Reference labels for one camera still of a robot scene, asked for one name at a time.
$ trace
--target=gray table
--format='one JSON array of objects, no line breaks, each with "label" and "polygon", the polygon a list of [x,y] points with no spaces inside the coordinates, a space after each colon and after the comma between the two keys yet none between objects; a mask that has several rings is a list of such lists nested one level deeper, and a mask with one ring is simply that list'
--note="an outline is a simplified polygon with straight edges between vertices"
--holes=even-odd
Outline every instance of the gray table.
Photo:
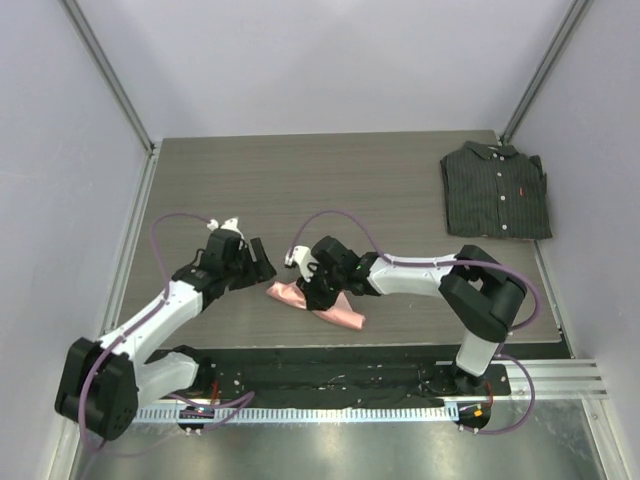
[{"label": "gray table", "polygon": [[[438,161],[465,140],[494,142],[491,131],[288,135],[165,140],[133,261],[121,321],[148,303],[162,282],[149,246],[158,216],[187,211],[222,220],[239,216],[245,235],[260,236],[278,269],[292,281],[283,256],[298,226],[312,213],[345,209],[369,226],[380,245],[401,256],[439,256],[475,243],[526,274],[544,291],[530,242],[446,234]],[[326,234],[358,253],[371,250],[348,220],[324,217],[302,238],[309,246]],[[169,220],[159,242],[169,269],[204,247],[208,230],[193,220]],[[456,344],[463,327],[442,300],[396,295],[353,298],[367,316],[354,332],[265,295],[268,285],[226,294],[178,330],[165,347],[196,348]],[[522,320],[532,309],[527,298]],[[557,342],[548,302],[538,322],[514,342]]]}]

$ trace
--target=shiny floor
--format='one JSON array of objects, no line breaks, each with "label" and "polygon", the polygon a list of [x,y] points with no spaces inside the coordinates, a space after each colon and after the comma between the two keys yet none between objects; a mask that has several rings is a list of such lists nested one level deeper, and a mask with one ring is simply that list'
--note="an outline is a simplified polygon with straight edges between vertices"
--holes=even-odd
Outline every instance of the shiny floor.
[{"label": "shiny floor", "polygon": [[[299,225],[319,210],[338,208],[360,217],[388,253],[440,256],[474,243],[529,276],[544,291],[530,242],[464,239],[445,232],[438,162],[466,140],[494,143],[495,135],[461,131],[165,140],[121,320],[162,288],[148,231],[153,220],[174,211],[217,219],[239,216],[247,236],[263,239],[281,281],[295,278],[292,271],[283,269],[282,261]],[[302,243],[312,246],[327,234],[358,254],[371,250],[354,225],[335,216],[311,224]],[[193,220],[169,220],[162,226],[159,243],[169,270],[191,261],[196,249],[205,246],[207,235],[203,225]],[[278,303],[265,295],[267,286],[226,294],[164,346],[448,345],[462,339],[462,324],[436,298],[353,298],[354,309],[367,317],[364,330],[355,332]],[[528,298],[520,319],[531,310]],[[511,341],[559,341],[546,298],[539,320]]]},{"label": "shiny floor", "polygon": [[[490,426],[515,422],[526,402],[500,403]],[[177,427],[138,425],[113,450],[133,453]],[[90,457],[80,453],[72,479]],[[133,459],[101,455],[91,480],[604,480],[580,401],[541,401],[513,433],[474,436],[451,423],[228,426],[179,436]]]}]

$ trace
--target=folded pink fabric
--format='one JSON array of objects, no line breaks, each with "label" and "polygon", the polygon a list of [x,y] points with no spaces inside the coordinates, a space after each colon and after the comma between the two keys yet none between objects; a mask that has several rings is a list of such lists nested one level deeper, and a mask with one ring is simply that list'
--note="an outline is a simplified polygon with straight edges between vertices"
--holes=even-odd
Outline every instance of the folded pink fabric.
[{"label": "folded pink fabric", "polygon": [[[280,300],[287,305],[291,305],[292,307],[301,308],[303,310],[307,308],[304,295],[296,286],[295,282],[290,283],[289,285],[275,282],[267,289],[267,295],[275,298],[276,300]],[[347,297],[342,292],[338,295],[336,304],[329,310],[314,310],[313,313],[323,320],[335,325],[340,325],[341,327],[347,327],[353,330],[362,330],[362,327],[364,326],[364,315],[360,315],[353,311],[349,304],[349,300],[347,300]]]}]

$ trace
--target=striped shirt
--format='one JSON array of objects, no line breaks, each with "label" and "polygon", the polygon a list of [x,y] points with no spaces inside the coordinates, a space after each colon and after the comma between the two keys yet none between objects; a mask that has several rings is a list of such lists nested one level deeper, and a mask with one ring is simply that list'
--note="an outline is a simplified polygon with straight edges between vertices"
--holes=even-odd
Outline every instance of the striped shirt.
[{"label": "striped shirt", "polygon": [[466,142],[441,162],[447,232],[460,237],[551,238],[540,157]]}]

